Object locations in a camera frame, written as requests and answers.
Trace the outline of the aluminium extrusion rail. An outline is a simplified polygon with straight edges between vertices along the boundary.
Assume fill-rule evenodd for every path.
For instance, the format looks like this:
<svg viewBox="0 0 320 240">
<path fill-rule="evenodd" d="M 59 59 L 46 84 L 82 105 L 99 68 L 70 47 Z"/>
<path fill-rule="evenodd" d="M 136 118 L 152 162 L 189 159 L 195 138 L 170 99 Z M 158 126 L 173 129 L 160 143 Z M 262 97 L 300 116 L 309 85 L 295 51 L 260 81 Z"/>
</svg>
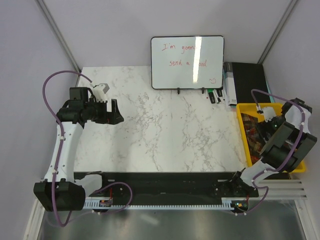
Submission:
<svg viewBox="0 0 320 240">
<path fill-rule="evenodd" d="M 265 179 L 259 187 L 269 188 L 266 200 L 306 200 L 307 195 L 299 179 Z"/>
</svg>

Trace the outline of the black flat box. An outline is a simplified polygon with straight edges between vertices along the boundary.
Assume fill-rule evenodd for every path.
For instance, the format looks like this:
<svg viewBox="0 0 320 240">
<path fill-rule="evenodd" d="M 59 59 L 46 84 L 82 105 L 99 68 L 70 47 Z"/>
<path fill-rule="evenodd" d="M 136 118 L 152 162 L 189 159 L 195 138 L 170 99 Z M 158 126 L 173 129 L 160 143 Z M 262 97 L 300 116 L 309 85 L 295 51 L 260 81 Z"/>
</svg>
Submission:
<svg viewBox="0 0 320 240">
<path fill-rule="evenodd" d="M 252 89 L 268 92 L 264 68 L 261 64 L 225 62 L 223 64 L 223 90 L 229 106 L 254 103 Z"/>
</svg>

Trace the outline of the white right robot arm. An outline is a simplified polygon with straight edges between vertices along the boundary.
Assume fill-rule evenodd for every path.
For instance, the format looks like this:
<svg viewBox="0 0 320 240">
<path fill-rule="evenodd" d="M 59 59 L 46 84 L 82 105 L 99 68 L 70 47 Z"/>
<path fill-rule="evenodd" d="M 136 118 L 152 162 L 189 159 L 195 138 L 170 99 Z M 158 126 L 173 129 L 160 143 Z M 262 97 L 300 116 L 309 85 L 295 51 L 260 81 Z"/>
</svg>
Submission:
<svg viewBox="0 0 320 240">
<path fill-rule="evenodd" d="M 308 119 L 312 108 L 299 98 L 280 103 L 239 103 L 237 120 L 247 167 L 234 174 L 229 191 L 251 192 L 273 174 L 304 171 L 303 160 L 317 143 Z"/>
</svg>

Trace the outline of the white green whiteboard marker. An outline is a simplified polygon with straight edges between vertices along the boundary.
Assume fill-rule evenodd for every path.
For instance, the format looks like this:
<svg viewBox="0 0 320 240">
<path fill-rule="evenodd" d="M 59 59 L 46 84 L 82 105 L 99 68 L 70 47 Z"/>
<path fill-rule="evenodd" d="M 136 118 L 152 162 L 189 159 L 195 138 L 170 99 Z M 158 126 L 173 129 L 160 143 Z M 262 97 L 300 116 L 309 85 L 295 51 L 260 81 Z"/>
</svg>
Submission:
<svg viewBox="0 0 320 240">
<path fill-rule="evenodd" d="M 216 89 L 213 90 L 213 93 L 214 93 L 214 97 L 216 98 L 216 103 L 219 104 L 221 102 L 221 99 L 218 95 L 218 92 Z"/>
</svg>

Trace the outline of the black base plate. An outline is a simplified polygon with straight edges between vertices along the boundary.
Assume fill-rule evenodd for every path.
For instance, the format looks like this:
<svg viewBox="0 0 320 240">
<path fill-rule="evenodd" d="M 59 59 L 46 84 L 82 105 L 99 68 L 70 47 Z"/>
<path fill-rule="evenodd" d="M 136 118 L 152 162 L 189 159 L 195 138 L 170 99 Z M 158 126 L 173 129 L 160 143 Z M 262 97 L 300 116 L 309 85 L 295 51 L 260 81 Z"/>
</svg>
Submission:
<svg viewBox="0 0 320 240">
<path fill-rule="evenodd" d="M 116 204 L 221 204 L 223 198 L 255 198 L 256 189 L 246 186 L 239 172 L 100 172 L 99 193 Z"/>
</svg>

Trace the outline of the green highlighter marker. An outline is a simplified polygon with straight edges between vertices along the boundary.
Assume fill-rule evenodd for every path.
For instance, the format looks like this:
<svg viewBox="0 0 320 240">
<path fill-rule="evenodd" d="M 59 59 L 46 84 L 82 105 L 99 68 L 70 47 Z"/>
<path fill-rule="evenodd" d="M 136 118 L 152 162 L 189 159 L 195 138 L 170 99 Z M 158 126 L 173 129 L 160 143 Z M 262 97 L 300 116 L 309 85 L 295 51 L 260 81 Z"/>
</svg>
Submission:
<svg viewBox="0 0 320 240">
<path fill-rule="evenodd" d="M 215 99 L 215 95 L 214 95 L 214 90 L 212 88 L 208 88 L 207 92 L 208 92 L 208 97 L 210 99 L 211 104 L 215 104 L 216 99 Z"/>
</svg>

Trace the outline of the black highlighter marker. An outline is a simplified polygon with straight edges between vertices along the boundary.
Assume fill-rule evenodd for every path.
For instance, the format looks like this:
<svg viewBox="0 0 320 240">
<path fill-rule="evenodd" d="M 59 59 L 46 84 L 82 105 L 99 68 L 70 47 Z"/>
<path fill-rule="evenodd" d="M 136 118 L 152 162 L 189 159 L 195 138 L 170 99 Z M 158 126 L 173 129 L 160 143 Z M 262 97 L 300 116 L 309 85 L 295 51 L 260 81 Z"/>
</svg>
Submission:
<svg viewBox="0 0 320 240">
<path fill-rule="evenodd" d="M 223 92 L 222 92 L 221 89 L 217 89 L 217 94 L 218 94 L 218 96 L 219 96 L 220 98 L 223 97 Z"/>
</svg>

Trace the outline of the yellow plastic bin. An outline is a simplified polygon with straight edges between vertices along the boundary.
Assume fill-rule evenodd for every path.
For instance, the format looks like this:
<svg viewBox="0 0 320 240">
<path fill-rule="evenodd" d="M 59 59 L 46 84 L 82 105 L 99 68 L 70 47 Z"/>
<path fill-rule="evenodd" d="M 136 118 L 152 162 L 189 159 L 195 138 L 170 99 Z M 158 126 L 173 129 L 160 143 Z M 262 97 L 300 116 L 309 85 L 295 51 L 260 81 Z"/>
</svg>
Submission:
<svg viewBox="0 0 320 240">
<path fill-rule="evenodd" d="M 264 141 L 259 137 L 256 124 L 263 122 L 264 116 L 257 113 L 255 103 L 238 103 L 236 115 L 243 142 L 247 166 L 254 165 L 260 156 Z"/>
</svg>

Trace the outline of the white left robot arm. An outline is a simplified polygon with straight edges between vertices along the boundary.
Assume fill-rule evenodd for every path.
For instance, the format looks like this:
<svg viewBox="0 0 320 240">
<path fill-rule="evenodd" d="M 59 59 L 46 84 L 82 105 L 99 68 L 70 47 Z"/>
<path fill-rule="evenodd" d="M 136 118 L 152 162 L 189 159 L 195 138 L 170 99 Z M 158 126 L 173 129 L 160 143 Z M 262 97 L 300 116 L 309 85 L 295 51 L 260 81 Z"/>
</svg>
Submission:
<svg viewBox="0 0 320 240">
<path fill-rule="evenodd" d="M 106 83 L 93 88 L 71 87 L 69 100 L 54 115 L 57 135 L 52 159 L 44 179 L 33 187 L 46 211 L 80 211 L 91 194 L 104 197 L 109 193 L 110 185 L 101 174 L 90 173 L 78 180 L 74 175 L 76 151 L 85 124 L 117 125 L 124 121 L 116 99 L 111 100 L 111 110 L 107 110 L 109 89 Z"/>
</svg>

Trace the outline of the plaid long sleeve shirt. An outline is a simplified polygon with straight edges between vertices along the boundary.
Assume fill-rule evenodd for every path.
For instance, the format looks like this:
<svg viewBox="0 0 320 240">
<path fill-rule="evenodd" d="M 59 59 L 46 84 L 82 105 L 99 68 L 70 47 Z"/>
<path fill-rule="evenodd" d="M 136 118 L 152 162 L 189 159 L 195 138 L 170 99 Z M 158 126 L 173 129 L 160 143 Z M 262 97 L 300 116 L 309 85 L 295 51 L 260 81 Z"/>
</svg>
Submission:
<svg viewBox="0 0 320 240">
<path fill-rule="evenodd" d="M 258 119 L 245 113 L 241 113 L 245 137 L 248 143 L 251 163 L 255 164 L 261 157 L 260 152 L 265 145 L 265 140 L 260 136 L 257 129 Z"/>
</svg>

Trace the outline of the small whiteboard with stand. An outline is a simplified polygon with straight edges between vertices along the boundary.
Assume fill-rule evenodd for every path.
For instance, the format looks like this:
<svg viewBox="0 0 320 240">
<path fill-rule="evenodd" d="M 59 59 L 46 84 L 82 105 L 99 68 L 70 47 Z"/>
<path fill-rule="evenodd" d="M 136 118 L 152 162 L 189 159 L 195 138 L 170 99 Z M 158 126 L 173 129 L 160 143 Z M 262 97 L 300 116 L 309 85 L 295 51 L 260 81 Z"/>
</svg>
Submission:
<svg viewBox="0 0 320 240">
<path fill-rule="evenodd" d="M 177 91 L 221 88 L 224 49 L 221 35 L 152 37 L 151 87 Z"/>
</svg>

